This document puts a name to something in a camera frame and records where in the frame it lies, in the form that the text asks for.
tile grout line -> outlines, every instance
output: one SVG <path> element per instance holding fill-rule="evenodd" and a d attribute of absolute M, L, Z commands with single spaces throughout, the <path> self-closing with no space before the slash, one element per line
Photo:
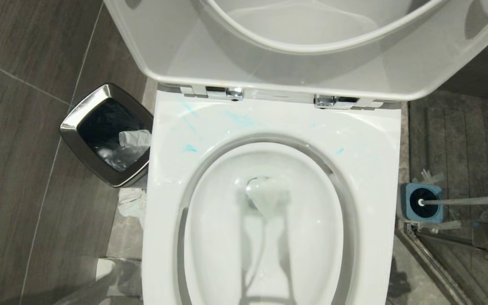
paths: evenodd
<path fill-rule="evenodd" d="M 95 29 L 97 29 L 97 22 L 99 21 L 99 16 L 101 16 L 101 11 L 103 10 L 103 5 L 104 5 L 104 2 L 101 2 L 101 7 L 99 8 L 99 12 L 97 12 L 97 18 L 95 19 L 95 23 L 93 25 L 93 29 L 91 30 L 91 33 L 92 34 L 89 36 L 88 45 L 87 45 L 86 50 L 84 52 L 84 56 L 83 56 L 83 59 L 82 59 L 82 65 L 80 66 L 80 71 L 79 71 L 78 77 L 76 78 L 76 83 L 75 83 L 75 87 L 73 89 L 73 95 L 71 96 L 71 101 L 70 101 L 70 103 L 65 103 L 65 104 L 68 104 L 69 105 L 69 108 L 67 109 L 67 112 L 69 112 L 69 110 L 72 108 L 73 100 L 74 100 L 74 97 L 75 97 L 75 94 L 76 94 L 76 89 L 78 88 L 78 83 L 80 81 L 80 77 L 81 77 L 82 71 L 84 69 L 84 63 L 86 62 L 86 58 L 87 58 L 87 55 L 88 55 L 88 52 L 89 52 L 89 47 L 92 44 L 92 39 L 93 39 L 93 35 L 95 34 Z M 31 256 L 33 254 L 33 247 L 35 247 L 35 238 L 37 237 L 37 231 L 39 230 L 39 223 L 41 221 L 42 209 L 43 209 L 43 206 L 44 206 L 44 201 L 46 199 L 46 195 L 48 194 L 48 187 L 50 186 L 50 180 L 52 179 L 52 173 L 53 173 L 53 170 L 54 170 L 54 166 L 56 165 L 56 158 L 58 156 L 58 151 L 60 150 L 60 145 L 61 145 L 61 137 L 60 137 L 60 139 L 58 141 L 58 147 L 56 148 L 56 153 L 54 154 L 54 160 L 52 161 L 52 168 L 50 168 L 50 174 L 48 175 L 48 181 L 46 183 L 46 188 L 44 189 L 44 195 L 43 195 L 43 199 L 41 201 L 41 208 L 39 209 L 39 216 L 37 217 L 37 224 L 35 224 L 35 231 L 33 233 L 33 240 L 31 241 L 31 248 L 29 249 L 28 262 L 25 265 L 24 280 L 22 282 L 22 291 L 20 293 L 20 298 L 19 298 L 18 305 L 22 305 L 22 301 L 23 301 L 23 297 L 24 297 L 24 291 L 25 291 L 25 284 L 26 284 L 26 280 L 27 280 L 27 277 L 28 277 L 29 264 L 31 262 Z"/>
<path fill-rule="evenodd" d="M 59 97 L 56 97 L 56 96 L 54 96 L 54 95 L 52 95 L 52 94 L 50 94 L 50 93 L 46 92 L 46 91 L 45 91 L 45 90 L 43 90 L 43 89 L 40 89 L 40 88 L 38 88 L 38 87 L 35 87 L 34 85 L 31 85 L 31 83 L 28 83 L 27 81 L 22 80 L 22 79 L 20 79 L 20 78 L 16 77 L 15 75 L 12 75 L 11 73 L 9 73 L 9 72 L 7 72 L 7 71 L 3 70 L 2 68 L 0 68 L 0 72 L 2 72 L 3 74 L 7 75 L 8 77 L 11 77 L 12 79 L 15 79 L 15 80 L 19 81 L 20 83 L 23 83 L 23 84 L 25 84 L 25 85 L 27 85 L 27 86 L 29 86 L 29 87 L 31 87 L 31 88 L 33 88 L 33 89 L 35 89 L 35 90 L 39 91 L 39 92 L 42 92 L 42 93 L 44 93 L 44 94 L 48 95 L 49 97 L 51 97 L 51 98 L 53 98 L 53 99 L 57 100 L 58 102 L 62 102 L 62 103 L 64 103 L 64 104 L 66 104 L 66 105 L 70 105 L 70 103 L 65 102 L 64 100 L 60 99 Z"/>

stainless steel trash can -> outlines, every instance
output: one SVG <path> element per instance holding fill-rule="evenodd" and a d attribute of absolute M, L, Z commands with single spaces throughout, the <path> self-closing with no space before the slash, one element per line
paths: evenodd
<path fill-rule="evenodd" d="M 153 115 L 120 87 L 106 83 L 67 115 L 60 134 L 74 154 L 112 187 L 145 187 L 150 141 L 122 145 L 122 132 L 151 135 Z"/>

toilet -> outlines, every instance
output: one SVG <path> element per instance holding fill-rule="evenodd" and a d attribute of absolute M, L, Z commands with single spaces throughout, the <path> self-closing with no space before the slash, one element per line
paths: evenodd
<path fill-rule="evenodd" d="M 398 102 L 488 45 L 488 0 L 105 4 L 159 83 L 144 303 L 385 304 Z"/>

